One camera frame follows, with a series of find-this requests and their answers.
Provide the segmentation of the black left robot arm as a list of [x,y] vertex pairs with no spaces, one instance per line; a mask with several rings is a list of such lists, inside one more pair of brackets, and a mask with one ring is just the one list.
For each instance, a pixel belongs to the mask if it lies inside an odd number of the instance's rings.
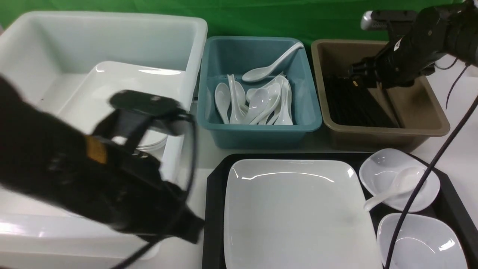
[[138,145],[149,128],[180,136],[193,116],[175,99],[133,90],[91,134],[36,109],[1,77],[1,186],[153,243],[197,243],[204,220],[188,192],[162,180],[161,162]]

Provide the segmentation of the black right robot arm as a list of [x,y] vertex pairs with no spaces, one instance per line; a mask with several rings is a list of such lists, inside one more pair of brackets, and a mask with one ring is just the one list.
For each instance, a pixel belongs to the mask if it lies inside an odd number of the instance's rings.
[[410,30],[391,40],[375,56],[354,63],[352,78],[372,86],[410,87],[445,55],[477,65],[478,12],[475,2],[427,7],[418,12]]

